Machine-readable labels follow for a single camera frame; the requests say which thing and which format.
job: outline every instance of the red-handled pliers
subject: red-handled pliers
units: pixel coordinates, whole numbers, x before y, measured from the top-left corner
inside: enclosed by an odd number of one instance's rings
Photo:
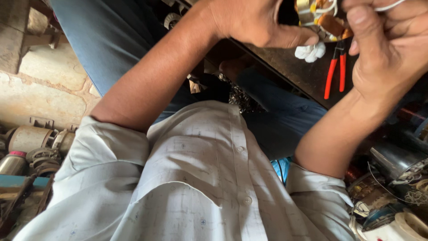
[[[339,91],[345,90],[345,74],[346,74],[346,52],[345,42],[343,40],[337,42],[337,46],[334,48],[333,59],[330,63],[330,69],[328,70],[327,83],[325,84],[324,99],[330,97],[331,79],[333,78],[334,69],[336,68],[337,59],[340,53],[340,86]]]

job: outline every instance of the forearm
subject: forearm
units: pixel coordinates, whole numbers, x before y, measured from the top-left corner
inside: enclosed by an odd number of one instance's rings
[[[100,122],[147,133],[186,76],[217,41],[209,10],[196,4],[119,79],[91,115]]]
[[[309,171],[342,178],[358,145],[396,103],[367,103],[352,89],[301,139],[296,162]]]

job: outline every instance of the dusty floor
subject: dusty floor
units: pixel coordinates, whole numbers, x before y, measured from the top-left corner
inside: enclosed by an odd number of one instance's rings
[[[8,128],[29,116],[52,119],[56,129],[79,124],[100,99],[69,44],[33,46],[17,75],[0,72],[0,123]]]

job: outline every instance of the white shirt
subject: white shirt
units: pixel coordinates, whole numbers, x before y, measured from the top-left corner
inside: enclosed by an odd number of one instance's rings
[[[285,189],[237,106],[189,105],[147,136],[82,120],[53,198],[15,240],[354,240],[342,180]]]

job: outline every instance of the white wire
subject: white wire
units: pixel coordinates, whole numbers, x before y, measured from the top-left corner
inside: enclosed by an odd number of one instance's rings
[[[389,5],[389,6],[381,7],[381,8],[375,8],[374,10],[377,11],[377,12],[383,12],[383,11],[386,11],[386,10],[390,10],[391,8],[397,6],[398,4],[400,4],[400,3],[404,2],[404,1],[405,0],[398,0],[397,2],[395,2],[395,3],[393,3],[393,4]]]
[[[326,12],[330,12],[333,8],[337,7],[337,0],[333,0],[333,4],[326,8],[326,9],[317,9],[315,10],[316,13],[326,13]]]
[[[333,17],[336,17],[337,11],[338,11],[338,7],[337,7],[337,4],[336,4],[336,5],[334,6],[334,13],[333,13]]]
[[[396,199],[399,199],[399,200],[402,200],[403,202],[407,202],[407,203],[411,203],[411,204],[417,204],[417,203],[415,203],[415,202],[408,202],[408,201],[406,201],[406,200],[403,200],[403,199],[401,199],[401,198],[399,198],[399,197],[397,197],[397,196],[395,196],[394,194],[392,194],[388,189],[386,189],[386,187],[384,187],[376,178],[375,178],[375,175],[373,175],[373,172],[372,172],[372,169],[370,168],[370,163],[369,163],[369,161],[367,161],[367,164],[369,165],[369,171],[370,171],[370,173],[372,174],[372,177],[374,178],[374,180],[381,186],[381,187],[383,187],[387,192],[389,192],[391,195],[393,195]]]
[[[309,22],[309,23],[302,24],[302,27],[313,26],[313,25],[315,25],[314,22]]]

